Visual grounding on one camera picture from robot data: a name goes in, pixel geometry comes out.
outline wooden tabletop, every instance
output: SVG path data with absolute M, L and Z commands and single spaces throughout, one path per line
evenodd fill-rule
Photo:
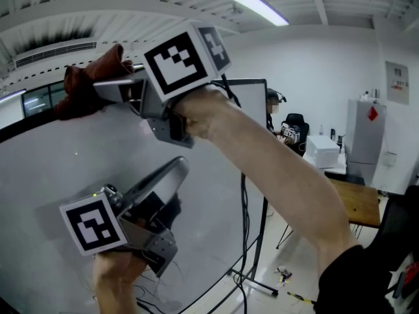
M 375 188 L 334 179 L 330 181 L 345 204 L 350 223 L 373 228 L 380 226 L 378 192 Z

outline refrigerator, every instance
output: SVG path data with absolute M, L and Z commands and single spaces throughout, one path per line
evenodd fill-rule
M 359 100 L 348 101 L 344 137 L 347 172 L 363 177 L 371 186 L 381 152 L 386 124 L 386 106 Z

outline hand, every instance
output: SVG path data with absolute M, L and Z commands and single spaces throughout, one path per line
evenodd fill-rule
M 93 281 L 96 287 L 102 283 L 131 285 L 146 267 L 146 261 L 131 252 L 99 253 L 94 261 Z
M 187 119 L 187 133 L 207 139 L 215 117 L 229 106 L 227 97 L 215 86 L 207 85 L 185 96 L 174 111 Z

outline chair backrest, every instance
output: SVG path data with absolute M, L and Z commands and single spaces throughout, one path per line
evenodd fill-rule
M 418 199 L 417 186 L 409 187 L 404 196 L 390 197 L 378 233 L 368 247 L 388 271 L 397 271 L 417 245 Z
M 294 150 L 300 156 L 304 155 L 306 152 L 306 142 L 308 131 L 310 130 L 310 125 L 304 122 L 304 117 L 301 114 L 290 113 L 287 115 L 285 121 L 282 123 L 292 124 L 300 128 L 300 142 L 298 144 L 289 145 L 288 147 Z

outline tile floor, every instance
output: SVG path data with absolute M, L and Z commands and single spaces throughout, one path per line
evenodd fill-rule
M 380 203 L 381 217 L 384 213 L 386 200 Z M 257 285 L 246 283 L 248 313 L 275 314 L 313 314 L 313 306 L 287 295 L 287 292 L 299 294 L 307 299 L 318 297 L 318 275 L 316 271 L 316 254 L 311 245 L 293 233 L 289 239 L 276 250 L 276 245 L 287 224 L 274 213 L 266 220 L 263 247 L 257 270 L 257 280 L 272 287 L 278 284 L 278 274 L 274 273 L 278 266 L 286 266 L 293 273 L 291 282 L 280 288 L 279 296 L 273 297 L 267 290 Z M 377 230 L 364 227 L 359 236 L 362 245 L 367 246 L 376 235 Z M 253 261 L 255 248 L 249 250 L 248 270 Z M 205 296 L 192 305 L 186 314 L 206 314 L 233 288 L 232 277 L 224 277 Z M 243 298 L 237 290 L 215 313 L 243 313 Z

